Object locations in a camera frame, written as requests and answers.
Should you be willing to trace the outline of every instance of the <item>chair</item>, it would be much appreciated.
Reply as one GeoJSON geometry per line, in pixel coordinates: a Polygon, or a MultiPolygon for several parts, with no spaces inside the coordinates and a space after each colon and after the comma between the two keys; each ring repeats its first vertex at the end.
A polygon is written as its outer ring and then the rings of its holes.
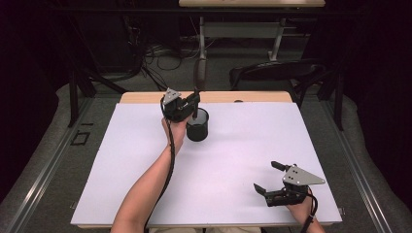
{"type": "Polygon", "coordinates": [[[328,73],[319,59],[271,61],[230,70],[230,90],[285,90],[300,109],[306,90],[328,73]]]}

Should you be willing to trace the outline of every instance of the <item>white surface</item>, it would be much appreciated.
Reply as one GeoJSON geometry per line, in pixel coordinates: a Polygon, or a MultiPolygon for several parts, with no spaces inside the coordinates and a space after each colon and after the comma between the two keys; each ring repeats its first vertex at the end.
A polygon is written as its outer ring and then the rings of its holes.
{"type": "Polygon", "coordinates": [[[324,0],[179,0],[181,7],[323,7],[324,0]]]}
{"type": "MultiPolygon", "coordinates": [[[[285,207],[266,206],[254,183],[283,187],[275,160],[326,178],[294,103],[200,103],[209,135],[185,140],[149,226],[295,224],[285,207]]],[[[124,195],[165,147],[158,104],[118,104],[72,224],[110,225],[124,195]]],[[[322,223],[341,221],[327,184],[311,185],[322,223]]]]}

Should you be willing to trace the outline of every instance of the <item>wooden table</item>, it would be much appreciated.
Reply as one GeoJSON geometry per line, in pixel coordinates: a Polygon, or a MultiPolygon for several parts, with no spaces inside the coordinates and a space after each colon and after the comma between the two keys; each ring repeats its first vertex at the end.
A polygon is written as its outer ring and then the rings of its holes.
{"type": "Polygon", "coordinates": [[[181,7],[323,7],[324,0],[179,0],[181,7]]]}
{"type": "MultiPolygon", "coordinates": [[[[181,91],[182,97],[192,92],[181,91]]],[[[121,104],[160,103],[164,92],[126,92],[120,100],[121,104]]],[[[200,92],[200,101],[203,103],[230,103],[245,102],[292,102],[286,91],[203,91],[200,92]]]]}

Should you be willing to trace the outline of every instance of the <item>gray floor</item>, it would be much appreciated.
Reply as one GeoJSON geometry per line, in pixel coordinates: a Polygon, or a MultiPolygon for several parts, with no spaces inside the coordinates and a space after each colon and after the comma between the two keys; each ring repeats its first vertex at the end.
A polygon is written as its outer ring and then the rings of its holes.
{"type": "MultiPolygon", "coordinates": [[[[279,59],[299,58],[304,40],[286,38],[279,59]]],[[[207,89],[228,90],[228,72],[236,66],[267,61],[272,44],[259,40],[219,40],[208,48],[207,89]]],[[[185,59],[172,71],[150,64],[178,90],[192,89],[194,59],[185,59]]],[[[173,68],[178,61],[169,56],[159,59],[160,67],[173,68]]],[[[147,77],[138,75],[118,82],[129,90],[156,90],[147,77]]],[[[71,129],[68,86],[58,92],[60,99],[53,122],[34,152],[14,188],[0,206],[0,232],[109,232],[108,229],[83,230],[70,225],[75,203],[86,183],[110,117],[120,96],[96,83],[98,95],[81,97],[81,118],[71,129]],[[74,135],[88,132],[84,146],[71,146],[74,135]]],[[[343,222],[326,228],[327,232],[410,232],[412,216],[394,196],[364,147],[357,118],[357,107],[344,99],[344,132],[331,120],[332,101],[320,102],[314,91],[301,109],[309,135],[324,168],[336,203],[345,215],[343,222]]],[[[299,232],[298,227],[266,228],[267,232],[299,232]]]]}

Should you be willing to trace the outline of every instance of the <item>white paper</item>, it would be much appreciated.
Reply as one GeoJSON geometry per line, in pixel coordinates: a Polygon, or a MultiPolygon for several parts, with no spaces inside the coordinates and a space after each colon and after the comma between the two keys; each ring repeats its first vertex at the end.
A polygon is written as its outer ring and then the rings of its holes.
{"type": "MultiPolygon", "coordinates": [[[[266,206],[254,183],[280,190],[285,172],[271,161],[326,179],[311,185],[322,223],[341,221],[327,178],[293,103],[200,103],[209,135],[185,139],[173,177],[149,226],[295,224],[286,207],[266,206]]],[[[166,145],[158,104],[118,104],[72,224],[110,225],[125,194],[166,145]]]]}

